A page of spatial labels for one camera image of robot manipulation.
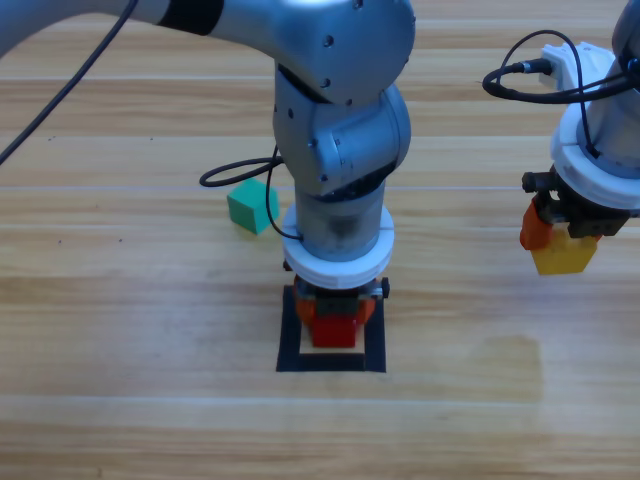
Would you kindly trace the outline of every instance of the red block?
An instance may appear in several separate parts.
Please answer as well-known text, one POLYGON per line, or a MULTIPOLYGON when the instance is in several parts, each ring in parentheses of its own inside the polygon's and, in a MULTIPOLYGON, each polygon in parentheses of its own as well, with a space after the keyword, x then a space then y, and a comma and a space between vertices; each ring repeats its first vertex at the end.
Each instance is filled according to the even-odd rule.
POLYGON ((326 315, 313 320, 311 336, 316 348, 354 348, 358 329, 354 315, 326 315))

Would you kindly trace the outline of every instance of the table surface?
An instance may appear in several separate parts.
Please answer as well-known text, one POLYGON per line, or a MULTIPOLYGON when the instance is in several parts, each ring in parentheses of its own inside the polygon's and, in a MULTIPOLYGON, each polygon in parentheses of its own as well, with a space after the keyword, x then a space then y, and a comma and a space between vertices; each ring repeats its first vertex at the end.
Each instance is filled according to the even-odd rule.
MULTIPOLYGON (((479 84, 533 30, 609 46, 625 0, 414 4, 388 373, 276 373, 280 238, 198 187, 272 150, 272 61, 129 23, 0 169, 1 478, 639 478, 639 224, 583 275, 539 277, 519 182, 549 167, 562 108, 479 84)), ((2 59, 4 144, 113 21, 2 59)))

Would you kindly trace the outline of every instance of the robotic arm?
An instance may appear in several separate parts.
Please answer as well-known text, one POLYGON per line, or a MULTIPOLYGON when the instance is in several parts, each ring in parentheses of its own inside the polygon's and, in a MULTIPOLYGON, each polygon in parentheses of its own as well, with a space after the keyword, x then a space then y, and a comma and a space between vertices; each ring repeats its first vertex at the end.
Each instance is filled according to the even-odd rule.
MULTIPOLYGON (((64 18, 121 15, 129 1, 0 0, 0 56, 64 18)), ((275 60, 273 127, 296 193, 284 254, 299 316, 310 326, 336 316, 343 327, 365 323, 389 292, 377 281, 394 243, 385 179, 411 139, 394 85, 415 40, 410 0, 139 0, 132 18, 275 60)), ((333 334, 316 344, 349 346, 351 333, 346 345, 333 334)))
MULTIPOLYGON (((630 0, 613 34, 613 52, 589 44, 547 45, 542 59, 512 66, 514 72, 530 73, 534 63, 546 65, 546 71, 538 70, 542 82, 548 84, 551 77, 561 90, 551 94, 554 103, 571 103, 553 136, 553 167, 523 176, 523 189, 535 196, 520 242, 542 275, 582 272, 602 237, 616 235, 629 218, 640 215, 639 57, 640 0, 630 0), (585 85, 597 87, 585 89, 591 101, 584 114, 577 93, 578 62, 569 47, 580 59, 585 85)), ((494 94, 503 87, 486 83, 490 76, 485 88, 494 94)), ((506 90, 496 96, 502 94, 533 103, 551 100, 549 94, 506 90)))

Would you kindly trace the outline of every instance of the gray robot arm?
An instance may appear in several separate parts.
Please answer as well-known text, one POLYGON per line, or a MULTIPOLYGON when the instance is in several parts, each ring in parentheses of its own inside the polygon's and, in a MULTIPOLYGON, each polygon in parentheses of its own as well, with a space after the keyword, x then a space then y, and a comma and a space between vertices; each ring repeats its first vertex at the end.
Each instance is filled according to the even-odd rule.
MULTIPOLYGON (((629 62, 637 62, 640 58, 640 0, 631 0, 622 12, 613 33, 612 45, 616 60, 607 77, 626 71, 631 67, 629 62)), ((581 121, 578 143, 585 156, 611 175, 640 179, 638 90, 592 102, 587 110, 587 119, 591 136, 601 155, 595 159, 588 152, 581 121)))
MULTIPOLYGON (((0 55, 64 18, 127 3, 0 0, 0 55)), ((415 39, 409 0, 139 0, 132 18, 275 60, 275 137, 302 191, 326 195, 404 159, 409 115, 393 83, 415 39)))

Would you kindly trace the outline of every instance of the cable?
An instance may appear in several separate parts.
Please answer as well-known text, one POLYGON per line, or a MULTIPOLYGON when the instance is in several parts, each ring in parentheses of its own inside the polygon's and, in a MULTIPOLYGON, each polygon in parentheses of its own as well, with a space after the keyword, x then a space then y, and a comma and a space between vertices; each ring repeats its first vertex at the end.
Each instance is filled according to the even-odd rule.
MULTIPOLYGON (((518 71, 509 72, 509 67, 507 67, 505 75, 509 73, 520 73, 518 71)), ((588 90, 589 88, 597 87, 598 85, 602 85, 607 82, 619 80, 623 77, 626 79, 625 82, 605 88, 600 88, 593 92, 587 92, 582 95, 579 94, 579 88, 553 93, 523 93, 510 88, 505 88, 502 85, 497 85, 496 83, 494 83, 494 80, 496 80, 499 75, 500 69, 494 70, 484 78, 482 87, 488 94, 497 98, 503 98, 505 100, 516 100, 519 102, 535 103, 538 105, 570 105, 573 103, 579 103, 581 101, 593 102, 596 100, 603 100, 605 98, 609 98, 614 95, 618 95, 620 93, 624 93, 629 90, 633 90, 634 88, 640 87, 640 81, 634 80, 633 77, 630 77, 630 75, 625 72, 614 75, 612 77, 603 78, 602 80, 591 83, 589 85, 585 85, 583 89, 588 90)))
POLYGON ((206 188, 218 188, 218 187, 226 187, 228 185, 234 185, 236 183, 240 183, 249 178, 257 177, 258 175, 273 170, 275 167, 283 163, 282 158, 256 158, 253 160, 243 160, 242 162, 230 163, 228 165, 223 165, 222 167, 214 168, 213 170, 205 173, 202 177, 200 177, 200 185, 206 188), (248 165, 260 165, 261 163, 266 163, 262 167, 251 170, 250 172, 243 173, 241 175, 236 175, 235 177, 226 178, 224 180, 211 181, 209 180, 211 177, 214 177, 222 172, 226 172, 228 170, 235 170, 236 168, 246 167, 248 165))
POLYGON ((281 236, 285 238, 290 238, 292 240, 302 241, 304 239, 302 235, 299 235, 299 236, 289 235, 288 233, 283 232, 278 227, 278 225, 276 225, 276 222, 273 219, 273 215, 271 213, 271 199, 269 198, 270 197, 269 193, 271 191, 271 175, 273 174, 273 169, 279 165, 282 165, 283 163, 284 163, 284 160, 282 160, 282 157, 278 157, 278 146, 276 145, 273 151, 273 156, 271 158, 256 158, 253 160, 243 160, 241 162, 234 162, 228 165, 223 165, 222 167, 214 168, 213 170, 205 173, 202 177, 200 177, 200 185, 206 188, 226 187, 228 185, 234 185, 236 183, 240 183, 249 178, 256 177, 262 173, 269 172, 267 176, 267 189, 266 189, 267 216, 269 217, 269 222, 271 222, 271 226, 273 227, 273 229, 276 232, 278 232, 278 234, 280 234, 281 236), (227 172, 229 170, 234 170, 240 167, 246 167, 248 165, 260 165, 263 163, 266 165, 253 169, 250 172, 243 173, 241 175, 236 175, 235 177, 225 178, 224 180, 217 180, 217 181, 210 180, 211 177, 214 177, 222 172, 227 172))
POLYGON ((289 235, 288 233, 284 233, 280 228, 276 225, 276 222, 273 220, 273 216, 271 215, 271 205, 269 203, 269 193, 271 191, 271 174, 273 173, 273 169, 282 163, 276 163, 276 158, 278 156, 278 146, 276 145, 275 150, 273 151, 273 161, 271 162, 271 168, 269 168, 269 174, 267 175, 267 215, 269 216, 269 221, 271 222, 271 226, 273 229, 278 232, 284 238, 290 238, 291 240, 299 240, 302 242, 304 240, 303 235, 289 235))
POLYGON ((62 102, 67 95, 80 83, 80 80, 87 74, 89 69, 96 63, 96 60, 104 53, 107 47, 111 44, 113 39, 118 35, 124 24, 131 17, 131 14, 138 5, 138 0, 129 0, 127 7, 122 15, 109 31, 107 36, 102 40, 100 45, 93 51, 87 61, 80 67, 80 70, 73 76, 71 80, 53 97, 49 104, 38 114, 36 118, 25 128, 20 135, 18 135, 11 144, 0 154, 0 165, 2 165, 12 154, 15 152, 24 141, 31 136, 33 132, 44 122, 47 117, 55 110, 55 108, 62 102))
MULTIPOLYGON (((502 76, 505 74, 506 69, 507 69, 507 63, 509 62, 509 59, 515 53, 515 51, 518 48, 520 48, 520 46, 523 43, 527 42, 528 40, 530 40, 530 39, 532 39, 534 37, 538 37, 540 35, 554 35, 556 37, 559 37, 562 40, 564 40, 564 42, 567 45, 569 45, 569 48, 571 48, 571 52, 573 53, 573 56, 574 56, 574 58, 576 60, 576 67, 577 67, 577 70, 578 70, 578 95, 577 96, 578 96, 578 102, 580 103, 580 110, 581 110, 581 113, 582 113, 582 126, 584 128, 584 134, 585 134, 585 140, 586 140, 586 149, 591 155, 593 155, 594 158, 598 158, 601 154, 596 149, 596 147, 593 145, 593 141, 591 139, 591 132, 589 131, 589 123, 588 123, 588 119, 587 119, 587 106, 586 106, 586 101, 587 100, 585 100, 584 82, 583 82, 583 77, 582 77, 582 62, 580 61, 580 55, 578 54, 578 49, 576 48, 574 43, 571 41, 571 39, 569 37, 567 37, 564 33, 558 32, 556 30, 538 30, 537 32, 530 33, 529 35, 524 37, 522 40, 517 42, 511 48, 511 50, 509 50, 509 53, 507 53, 507 56, 504 58, 504 60, 502 62, 502 66, 500 67, 500 71, 498 73, 498 76, 496 78, 495 86, 498 87, 498 88, 501 87, 500 80, 501 80, 502 76)), ((570 99, 570 96, 569 97, 565 96, 565 97, 560 97, 560 98, 563 98, 564 100, 567 100, 567 99, 570 99)))

